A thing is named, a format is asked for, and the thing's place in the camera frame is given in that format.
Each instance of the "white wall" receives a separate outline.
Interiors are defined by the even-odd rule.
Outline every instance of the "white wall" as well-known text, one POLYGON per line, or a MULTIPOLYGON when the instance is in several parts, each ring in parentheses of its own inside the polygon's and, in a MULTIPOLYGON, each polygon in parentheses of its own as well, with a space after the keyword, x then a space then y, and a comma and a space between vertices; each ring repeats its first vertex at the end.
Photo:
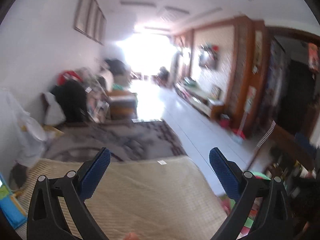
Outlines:
POLYGON ((73 29, 78 0, 16 0, 0 25, 0 86, 43 119, 39 94, 64 69, 98 69, 102 45, 73 29))
POLYGON ((200 88, 206 92, 211 91, 212 85, 217 85, 222 89, 221 100, 226 99, 234 50, 234 27, 227 26, 221 28, 212 28, 195 32, 193 57, 193 67, 191 76, 194 78, 200 88), (199 67, 199 54, 197 48, 200 45, 218 45, 218 66, 216 70, 202 69, 199 67))

